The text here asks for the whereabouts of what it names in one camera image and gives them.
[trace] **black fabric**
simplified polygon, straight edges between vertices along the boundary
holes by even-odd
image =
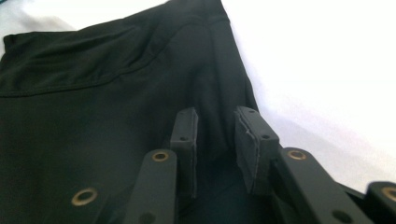
[[[169,147],[177,111],[191,106],[198,199],[179,223],[266,219],[235,162],[233,112],[257,106],[220,1],[173,0],[76,32],[4,41],[0,223],[120,223],[143,156]],[[96,206],[73,207],[85,188],[98,189]]]

